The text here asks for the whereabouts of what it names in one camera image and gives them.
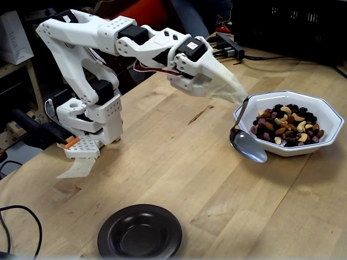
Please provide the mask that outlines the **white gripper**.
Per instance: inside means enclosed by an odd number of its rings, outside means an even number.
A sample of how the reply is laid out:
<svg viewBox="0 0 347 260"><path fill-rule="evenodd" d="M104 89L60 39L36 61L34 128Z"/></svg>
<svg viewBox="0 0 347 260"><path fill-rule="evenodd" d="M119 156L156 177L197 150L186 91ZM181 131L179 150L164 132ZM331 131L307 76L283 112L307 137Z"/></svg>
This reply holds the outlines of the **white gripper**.
<svg viewBox="0 0 347 260"><path fill-rule="evenodd" d="M167 76L170 85L190 96L208 96L216 79L220 79L222 64L213 57L213 49L206 45L207 51L193 62L188 57L179 53L176 48L171 48L168 54L168 70L180 72L180 76Z"/></svg>

